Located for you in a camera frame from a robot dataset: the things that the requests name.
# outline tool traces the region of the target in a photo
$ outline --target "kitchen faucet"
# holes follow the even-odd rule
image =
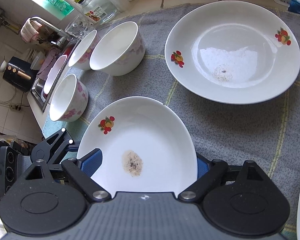
[[[72,39],[74,38],[72,35],[66,33],[64,30],[58,29],[57,27],[55,27],[51,23],[48,23],[47,21],[41,19],[40,17],[32,17],[30,19],[30,22],[33,22],[33,21],[39,22],[42,25],[47,26],[48,28],[52,29],[60,36],[60,38],[57,40],[57,42],[52,42],[59,48],[62,48],[66,41],[72,41]]]

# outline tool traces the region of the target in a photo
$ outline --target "stainless steel sink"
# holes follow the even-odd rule
[[[58,80],[59,80],[60,76],[62,75],[63,70],[65,69],[66,65],[68,64],[68,61],[69,61],[72,53],[74,52],[75,48],[78,46],[79,43],[80,43],[80,40],[73,40],[73,41],[69,42],[63,48],[63,51],[60,55],[62,55],[63,52],[66,51],[70,46],[74,45],[74,47],[72,48],[69,56],[67,57],[66,62],[61,67],[61,69],[60,69],[60,71],[59,71],[59,73],[56,77],[56,80],[54,81],[54,83],[51,87],[51,90],[50,90],[50,92],[49,92],[49,94],[47,95],[46,98],[43,96],[43,87],[44,87],[45,81],[40,79],[40,78],[36,78],[36,80],[34,81],[30,93],[34,96],[34,99],[37,102],[40,109],[42,110],[42,112],[44,112],[44,110],[46,109],[46,106],[47,106],[47,104],[48,104],[48,102],[51,98],[52,92],[55,89],[55,87],[58,83]]]

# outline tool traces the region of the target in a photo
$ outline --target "ceramic bowl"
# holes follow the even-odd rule
[[[91,54],[99,41],[100,37],[96,30],[93,30],[87,36],[85,36],[72,53],[69,59],[69,67],[89,70]]]
[[[122,98],[104,108],[85,131],[77,158],[95,148],[102,151],[102,164],[91,179],[112,197],[117,191],[178,196],[197,180],[197,157],[187,128],[152,98]]]
[[[210,3],[181,18],[168,35],[165,59],[181,85],[228,104],[274,98],[300,70],[290,28],[269,10],[242,1]]]
[[[73,122],[77,120],[88,104],[88,90],[74,74],[67,75],[57,87],[51,104],[52,121]]]
[[[51,87],[54,81],[56,80],[56,77],[58,76],[60,69],[62,68],[63,64],[66,62],[66,60],[67,60],[67,55],[60,56],[55,62],[55,64],[53,65],[53,67],[50,69],[49,74],[47,76],[47,80],[44,83],[44,87],[43,87],[43,92],[46,95],[49,94]]]
[[[134,70],[145,55],[145,45],[135,22],[121,23],[110,30],[93,50],[90,67],[112,76]]]

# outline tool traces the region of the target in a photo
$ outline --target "wall socket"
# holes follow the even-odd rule
[[[14,103],[10,103],[9,108],[11,110],[14,110],[14,111],[20,111],[21,110],[21,106],[17,105],[17,104],[14,104]]]

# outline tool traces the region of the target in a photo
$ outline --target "metal screw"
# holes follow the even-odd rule
[[[98,190],[98,191],[95,191],[92,196],[96,199],[104,199],[106,198],[107,196],[109,195],[108,192],[105,192],[103,190]]]
[[[195,198],[195,193],[192,191],[184,191],[181,193],[183,199],[193,199]]]

